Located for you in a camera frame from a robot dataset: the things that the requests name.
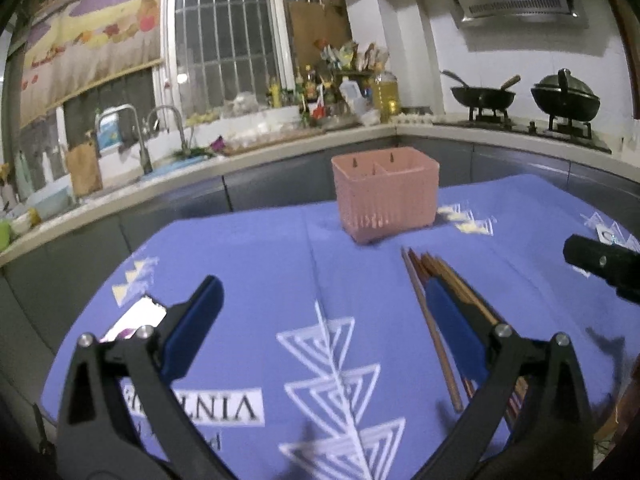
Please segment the chrome kitchen faucet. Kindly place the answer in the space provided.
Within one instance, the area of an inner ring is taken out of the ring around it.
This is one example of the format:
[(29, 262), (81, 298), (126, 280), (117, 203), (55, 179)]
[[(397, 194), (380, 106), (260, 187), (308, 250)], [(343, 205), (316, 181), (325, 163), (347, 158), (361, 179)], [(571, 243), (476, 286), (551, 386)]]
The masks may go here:
[(103, 112), (96, 114), (94, 118), (94, 128), (96, 129), (96, 137), (99, 138), (102, 133), (102, 122), (111, 116), (119, 116), (123, 112), (128, 112), (131, 117), (126, 120), (126, 128), (120, 135), (119, 153), (127, 148), (132, 148), (134, 144), (139, 147), (139, 162), (144, 174), (150, 174), (153, 171), (151, 157), (145, 144), (145, 136), (141, 127), (139, 114), (137, 109), (130, 103), (124, 103), (116, 106), (107, 107)]

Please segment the barred kitchen window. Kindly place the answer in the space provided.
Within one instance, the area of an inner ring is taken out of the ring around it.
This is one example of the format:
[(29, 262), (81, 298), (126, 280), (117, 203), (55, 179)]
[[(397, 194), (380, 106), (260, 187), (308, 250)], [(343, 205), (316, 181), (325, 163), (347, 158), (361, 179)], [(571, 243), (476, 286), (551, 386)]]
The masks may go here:
[(186, 116), (237, 96), (268, 103), (279, 76), (271, 0), (172, 0), (180, 102)]

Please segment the white card on cloth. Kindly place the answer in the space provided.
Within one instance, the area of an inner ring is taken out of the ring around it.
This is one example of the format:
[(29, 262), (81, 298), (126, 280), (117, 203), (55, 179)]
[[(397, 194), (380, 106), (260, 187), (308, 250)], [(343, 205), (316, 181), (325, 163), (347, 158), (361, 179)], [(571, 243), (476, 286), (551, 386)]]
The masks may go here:
[(150, 296), (142, 296), (134, 302), (109, 328), (100, 339), (101, 342), (112, 342), (129, 339), (143, 326), (160, 325), (166, 316), (167, 308)]

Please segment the gas stove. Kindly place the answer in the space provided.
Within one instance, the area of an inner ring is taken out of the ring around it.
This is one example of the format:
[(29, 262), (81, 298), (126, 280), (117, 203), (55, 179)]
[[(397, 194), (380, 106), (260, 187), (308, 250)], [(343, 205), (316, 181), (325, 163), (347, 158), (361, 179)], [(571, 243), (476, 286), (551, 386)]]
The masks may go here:
[(573, 124), (562, 124), (550, 117), (546, 122), (535, 122), (534, 120), (523, 119), (520, 122), (510, 118), (500, 110), (491, 113), (479, 113), (477, 110), (470, 110), (465, 118), (454, 118), (452, 116), (435, 116), (432, 119), (433, 125), (456, 126), (461, 128), (477, 128), (489, 131), (519, 134), (520, 136), (536, 136), (548, 140), (555, 140), (588, 148), (588, 150), (598, 151), (611, 155), (612, 150), (604, 141), (600, 140), (591, 130), (588, 122), (578, 122)]

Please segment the black lidded wok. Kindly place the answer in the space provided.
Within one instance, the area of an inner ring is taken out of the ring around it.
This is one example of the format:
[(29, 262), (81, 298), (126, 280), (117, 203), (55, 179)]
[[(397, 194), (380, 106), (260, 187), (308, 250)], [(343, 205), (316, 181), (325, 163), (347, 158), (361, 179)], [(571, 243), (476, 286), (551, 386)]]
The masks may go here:
[(600, 110), (600, 98), (568, 68), (545, 76), (530, 92), (537, 106), (551, 117), (591, 122)]

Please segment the blue printed tablecloth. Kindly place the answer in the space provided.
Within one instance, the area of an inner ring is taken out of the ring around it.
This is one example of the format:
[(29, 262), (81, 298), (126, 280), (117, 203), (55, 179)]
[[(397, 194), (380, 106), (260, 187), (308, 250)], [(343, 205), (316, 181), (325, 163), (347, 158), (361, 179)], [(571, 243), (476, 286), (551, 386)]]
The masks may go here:
[(77, 338), (142, 296), (164, 306), (206, 276), (224, 305), (172, 388), (243, 479), (408, 479), (456, 414), (401, 253), (442, 258), (522, 336), (563, 332), (594, 414), (639, 353), (639, 309), (563, 258), (612, 220), (535, 176), (444, 188), (428, 229), (360, 246), (318, 203), (172, 222), (100, 286), (58, 349), (41, 402), (58, 414)]

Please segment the pink plastic utensil basket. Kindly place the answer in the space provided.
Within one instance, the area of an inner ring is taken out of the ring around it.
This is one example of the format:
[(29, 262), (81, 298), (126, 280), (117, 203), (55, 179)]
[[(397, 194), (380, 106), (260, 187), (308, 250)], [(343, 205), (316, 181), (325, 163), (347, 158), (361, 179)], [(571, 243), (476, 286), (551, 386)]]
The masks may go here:
[(331, 159), (343, 229), (365, 245), (431, 226), (436, 219), (439, 162), (410, 146)]

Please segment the egg tray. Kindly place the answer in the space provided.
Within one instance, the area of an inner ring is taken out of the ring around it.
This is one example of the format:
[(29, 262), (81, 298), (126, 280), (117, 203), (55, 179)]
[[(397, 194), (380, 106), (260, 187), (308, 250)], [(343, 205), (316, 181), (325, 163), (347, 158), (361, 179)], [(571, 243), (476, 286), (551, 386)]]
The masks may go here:
[(400, 113), (390, 118), (394, 125), (431, 125), (434, 116), (431, 114)]

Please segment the wooden cutting board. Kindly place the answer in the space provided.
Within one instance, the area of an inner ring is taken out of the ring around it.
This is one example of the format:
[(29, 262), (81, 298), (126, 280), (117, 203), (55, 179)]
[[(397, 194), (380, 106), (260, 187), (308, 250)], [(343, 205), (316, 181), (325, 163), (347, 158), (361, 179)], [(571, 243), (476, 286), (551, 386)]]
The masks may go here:
[(98, 154), (96, 144), (88, 141), (75, 146), (65, 155), (73, 193), (77, 198), (88, 196), (103, 188)]

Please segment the yellow cooking oil bottle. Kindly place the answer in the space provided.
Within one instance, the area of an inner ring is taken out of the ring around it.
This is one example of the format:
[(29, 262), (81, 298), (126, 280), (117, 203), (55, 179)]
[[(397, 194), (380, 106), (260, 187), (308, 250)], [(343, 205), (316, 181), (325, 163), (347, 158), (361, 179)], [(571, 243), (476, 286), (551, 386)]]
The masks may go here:
[(388, 122), (390, 118), (400, 112), (398, 81), (388, 70), (377, 72), (371, 82), (372, 99), (375, 108), (380, 112), (381, 122)]

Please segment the fruit pattern roller blind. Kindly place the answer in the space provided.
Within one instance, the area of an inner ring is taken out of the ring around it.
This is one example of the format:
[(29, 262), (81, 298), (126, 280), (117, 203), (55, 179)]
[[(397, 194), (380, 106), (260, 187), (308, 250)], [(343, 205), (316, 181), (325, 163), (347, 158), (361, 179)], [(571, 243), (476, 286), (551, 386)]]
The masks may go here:
[(160, 0), (76, 0), (29, 33), (20, 126), (82, 92), (158, 64)]

